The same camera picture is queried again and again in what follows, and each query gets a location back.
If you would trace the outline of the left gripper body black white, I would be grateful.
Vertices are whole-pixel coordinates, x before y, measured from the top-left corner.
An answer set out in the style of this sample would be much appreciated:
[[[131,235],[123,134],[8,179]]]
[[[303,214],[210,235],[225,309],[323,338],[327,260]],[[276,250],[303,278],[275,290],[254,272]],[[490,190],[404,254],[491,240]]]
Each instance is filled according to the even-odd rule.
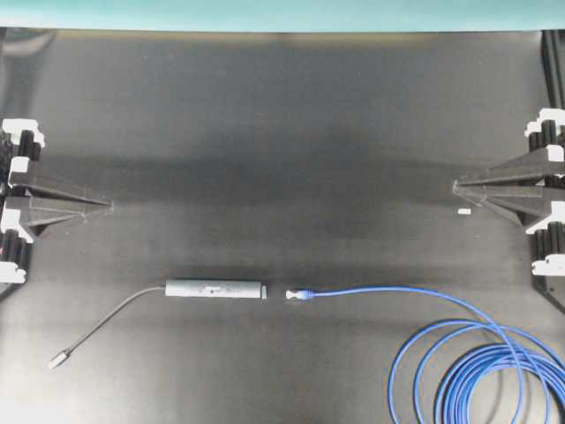
[[[1,123],[1,281],[24,283],[34,238],[21,223],[29,190],[11,182],[26,177],[40,159],[44,135],[33,119],[5,118]]]

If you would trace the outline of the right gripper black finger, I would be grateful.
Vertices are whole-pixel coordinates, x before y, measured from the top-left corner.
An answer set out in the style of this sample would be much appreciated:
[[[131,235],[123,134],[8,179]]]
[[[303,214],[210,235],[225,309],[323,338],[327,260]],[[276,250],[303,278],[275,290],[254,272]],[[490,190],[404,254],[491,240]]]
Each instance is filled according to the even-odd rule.
[[[556,189],[541,185],[454,185],[454,194],[488,208],[526,230],[556,222]]]
[[[539,148],[505,163],[457,178],[454,185],[500,185],[563,175],[564,148]]]

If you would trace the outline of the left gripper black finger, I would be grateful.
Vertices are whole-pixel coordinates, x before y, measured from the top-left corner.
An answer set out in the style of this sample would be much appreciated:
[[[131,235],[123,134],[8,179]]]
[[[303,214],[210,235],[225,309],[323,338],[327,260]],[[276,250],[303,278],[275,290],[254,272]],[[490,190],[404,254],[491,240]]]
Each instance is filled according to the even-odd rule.
[[[36,239],[51,225],[84,223],[112,211],[111,202],[8,197],[7,230],[15,231],[23,239]]]
[[[11,188],[25,187],[32,193],[63,199],[110,207],[112,201],[104,198],[90,187],[62,179],[42,170],[28,170],[27,172],[13,172],[8,183]]]

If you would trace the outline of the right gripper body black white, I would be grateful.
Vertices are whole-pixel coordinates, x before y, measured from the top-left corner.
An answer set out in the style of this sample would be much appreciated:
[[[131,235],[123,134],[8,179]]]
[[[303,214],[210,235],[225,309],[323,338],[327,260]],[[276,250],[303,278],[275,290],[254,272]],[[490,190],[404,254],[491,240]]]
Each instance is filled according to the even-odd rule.
[[[564,110],[542,109],[526,126],[530,151],[543,150],[555,171],[535,183],[549,196],[549,211],[526,229],[535,243],[535,276],[564,275]]]

